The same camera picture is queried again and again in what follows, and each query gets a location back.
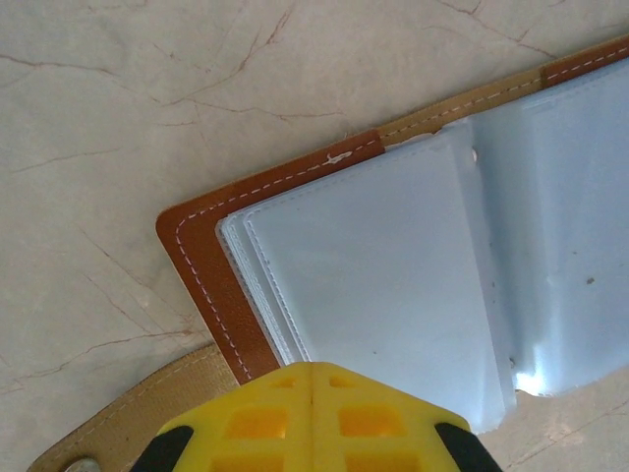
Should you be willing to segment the grey orange-edged item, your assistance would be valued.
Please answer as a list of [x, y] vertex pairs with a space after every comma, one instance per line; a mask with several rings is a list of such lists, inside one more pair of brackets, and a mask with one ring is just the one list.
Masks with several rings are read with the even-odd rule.
[[130, 472], [169, 420], [328, 363], [500, 425], [629, 367], [629, 33], [162, 212], [213, 344], [28, 472]]

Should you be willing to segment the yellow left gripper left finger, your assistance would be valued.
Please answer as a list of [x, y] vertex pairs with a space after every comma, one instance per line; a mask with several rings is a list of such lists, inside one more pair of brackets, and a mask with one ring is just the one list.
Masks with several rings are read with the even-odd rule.
[[130, 472], [313, 472], [312, 367], [275, 370], [169, 420]]

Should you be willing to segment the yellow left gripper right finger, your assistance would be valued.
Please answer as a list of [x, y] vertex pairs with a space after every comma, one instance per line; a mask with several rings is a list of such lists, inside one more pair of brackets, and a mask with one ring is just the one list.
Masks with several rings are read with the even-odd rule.
[[461, 416], [312, 363], [313, 472], [502, 472]]

